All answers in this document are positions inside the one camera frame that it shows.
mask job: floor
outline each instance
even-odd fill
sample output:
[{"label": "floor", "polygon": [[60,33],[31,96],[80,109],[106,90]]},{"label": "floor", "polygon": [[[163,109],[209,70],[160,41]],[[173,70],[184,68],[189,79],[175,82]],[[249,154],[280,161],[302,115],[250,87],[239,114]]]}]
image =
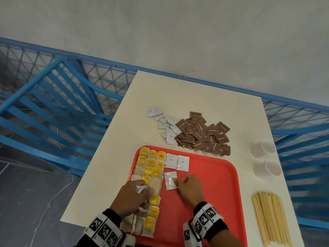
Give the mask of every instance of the floor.
[{"label": "floor", "polygon": [[[72,175],[55,168],[51,173],[9,165],[0,175],[0,246],[30,246],[48,203]],[[83,227],[60,222],[80,178],[53,199],[36,233],[33,247],[72,247]]]}]

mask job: paper cup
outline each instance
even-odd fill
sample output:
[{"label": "paper cup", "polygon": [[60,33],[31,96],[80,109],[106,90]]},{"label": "paper cup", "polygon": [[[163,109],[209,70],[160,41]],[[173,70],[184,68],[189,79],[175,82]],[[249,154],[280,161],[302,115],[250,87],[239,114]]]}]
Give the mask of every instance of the paper cup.
[{"label": "paper cup", "polygon": [[277,177],[282,173],[281,165],[273,160],[266,160],[254,168],[254,173],[259,178]]},{"label": "paper cup", "polygon": [[269,140],[262,140],[251,148],[251,154],[256,158],[263,157],[269,153],[275,153],[275,145]]}]

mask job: person's right hand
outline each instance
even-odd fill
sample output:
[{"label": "person's right hand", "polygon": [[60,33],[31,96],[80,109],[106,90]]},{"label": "person's right hand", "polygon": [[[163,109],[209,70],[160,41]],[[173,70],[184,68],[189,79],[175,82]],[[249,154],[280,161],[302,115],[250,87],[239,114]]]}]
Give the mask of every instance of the person's right hand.
[{"label": "person's right hand", "polygon": [[182,179],[174,178],[180,194],[195,208],[200,202],[204,201],[202,182],[195,175],[186,175]]}]

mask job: table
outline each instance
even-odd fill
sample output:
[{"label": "table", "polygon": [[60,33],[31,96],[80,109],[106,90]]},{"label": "table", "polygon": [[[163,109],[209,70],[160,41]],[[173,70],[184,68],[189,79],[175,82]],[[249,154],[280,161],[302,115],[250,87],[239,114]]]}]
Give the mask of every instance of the table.
[{"label": "table", "polygon": [[[171,116],[188,118],[190,111],[231,128],[228,132],[231,162],[238,173],[248,246],[262,246],[251,196],[256,191],[274,192],[283,200],[292,244],[304,246],[288,188],[281,175],[271,181],[256,177],[253,166],[265,160],[250,153],[253,144],[273,141],[260,97],[192,83],[166,76],[138,71],[103,140],[82,177],[61,221],[88,226],[99,213],[108,208],[121,186],[126,183],[134,154],[143,145],[190,152],[168,145],[157,129],[157,123],[146,116],[145,108],[159,105]],[[197,151],[213,157],[211,153]],[[277,153],[268,156],[279,161]]]}]

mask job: concrete wall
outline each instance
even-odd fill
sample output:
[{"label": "concrete wall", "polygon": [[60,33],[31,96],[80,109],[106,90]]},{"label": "concrete wall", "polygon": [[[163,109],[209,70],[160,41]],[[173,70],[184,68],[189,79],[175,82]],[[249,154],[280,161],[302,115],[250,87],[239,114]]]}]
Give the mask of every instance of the concrete wall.
[{"label": "concrete wall", "polygon": [[0,37],[329,106],[329,0],[0,3]]}]

